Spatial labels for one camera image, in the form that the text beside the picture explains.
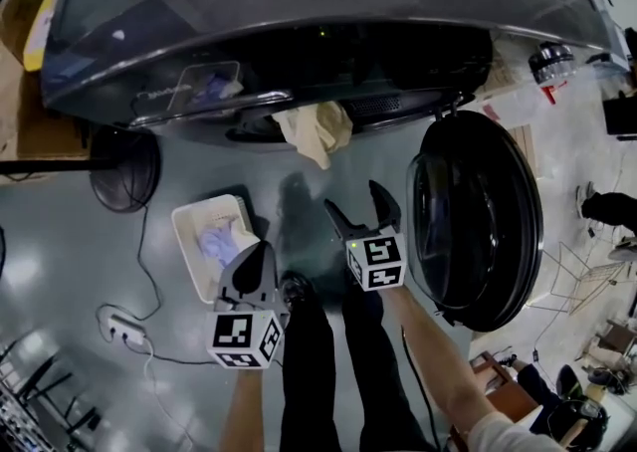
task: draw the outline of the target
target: white cube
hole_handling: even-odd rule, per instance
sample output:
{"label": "white cube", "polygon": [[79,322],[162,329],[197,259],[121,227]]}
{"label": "white cube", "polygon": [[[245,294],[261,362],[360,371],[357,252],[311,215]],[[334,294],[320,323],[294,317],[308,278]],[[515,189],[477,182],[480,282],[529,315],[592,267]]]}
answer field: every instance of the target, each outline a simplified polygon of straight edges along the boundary
{"label": "white cube", "polygon": [[274,311],[213,313],[208,352],[224,368],[268,368],[283,329]]}
{"label": "white cube", "polygon": [[351,240],[345,246],[347,265],[364,291],[403,285],[407,256],[401,233]]}

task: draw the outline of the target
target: white plastic basket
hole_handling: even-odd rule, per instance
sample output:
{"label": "white plastic basket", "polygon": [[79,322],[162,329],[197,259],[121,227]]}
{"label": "white plastic basket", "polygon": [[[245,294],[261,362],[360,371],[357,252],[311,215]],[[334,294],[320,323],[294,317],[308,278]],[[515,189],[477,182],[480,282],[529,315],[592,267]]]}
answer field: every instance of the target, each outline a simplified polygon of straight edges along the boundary
{"label": "white plastic basket", "polygon": [[[219,261],[201,252],[199,238],[206,229],[222,227],[231,220],[239,220],[246,232],[253,232],[243,199],[234,195],[221,195],[195,202],[172,212],[172,225],[181,253],[197,294],[204,304],[214,304],[223,268]],[[258,241],[256,237],[242,238],[237,247],[239,251],[243,251]]]}

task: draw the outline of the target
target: white sleeve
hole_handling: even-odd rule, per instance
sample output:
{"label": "white sleeve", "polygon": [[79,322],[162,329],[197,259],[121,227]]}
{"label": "white sleeve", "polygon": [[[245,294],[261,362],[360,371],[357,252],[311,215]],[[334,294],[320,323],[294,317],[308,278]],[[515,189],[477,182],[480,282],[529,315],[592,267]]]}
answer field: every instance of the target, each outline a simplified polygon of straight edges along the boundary
{"label": "white sleeve", "polygon": [[548,436],[531,434],[502,413],[491,413],[469,433],[470,452],[564,452]]}

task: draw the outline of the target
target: open round door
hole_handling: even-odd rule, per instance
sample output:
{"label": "open round door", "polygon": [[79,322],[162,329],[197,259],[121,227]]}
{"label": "open round door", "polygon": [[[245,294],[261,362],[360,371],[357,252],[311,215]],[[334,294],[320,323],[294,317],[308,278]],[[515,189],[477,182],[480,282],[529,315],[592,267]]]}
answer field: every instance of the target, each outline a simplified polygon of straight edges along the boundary
{"label": "open round door", "polygon": [[434,122],[409,167],[408,258],[449,322],[490,332],[529,298],[542,248],[535,179],[509,133],[460,111]]}

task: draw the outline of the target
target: round black base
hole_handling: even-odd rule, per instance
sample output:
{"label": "round black base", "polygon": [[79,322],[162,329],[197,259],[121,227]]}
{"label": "round black base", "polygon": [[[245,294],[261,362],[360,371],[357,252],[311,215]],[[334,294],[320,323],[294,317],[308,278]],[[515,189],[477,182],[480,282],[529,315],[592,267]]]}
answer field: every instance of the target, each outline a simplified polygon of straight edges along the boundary
{"label": "round black base", "polygon": [[110,211],[132,213],[145,206],[157,187],[161,155],[153,135],[110,127],[93,139],[91,159],[114,159],[113,169],[91,171],[91,186]]}

